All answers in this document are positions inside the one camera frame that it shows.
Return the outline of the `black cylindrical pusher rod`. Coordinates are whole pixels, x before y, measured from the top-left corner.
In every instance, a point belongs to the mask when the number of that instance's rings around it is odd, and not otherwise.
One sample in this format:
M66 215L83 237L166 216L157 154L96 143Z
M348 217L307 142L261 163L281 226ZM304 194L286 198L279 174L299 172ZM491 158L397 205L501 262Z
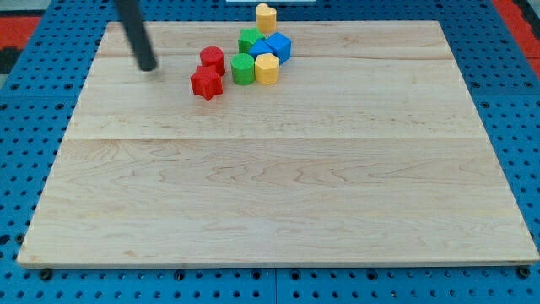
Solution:
M156 57L137 1L115 0L115 5L138 68L144 72L155 70Z

